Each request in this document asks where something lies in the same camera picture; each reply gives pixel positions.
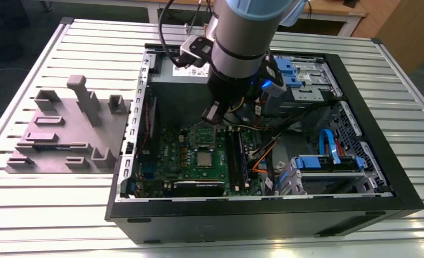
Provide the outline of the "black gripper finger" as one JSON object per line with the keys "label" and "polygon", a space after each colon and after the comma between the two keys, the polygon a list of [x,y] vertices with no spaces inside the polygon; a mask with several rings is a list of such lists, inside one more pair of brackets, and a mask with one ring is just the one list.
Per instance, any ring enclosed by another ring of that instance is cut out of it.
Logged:
{"label": "black gripper finger", "polygon": [[224,116],[228,113],[229,107],[229,102],[214,101],[201,115],[202,120],[213,125],[220,124],[224,121]]}

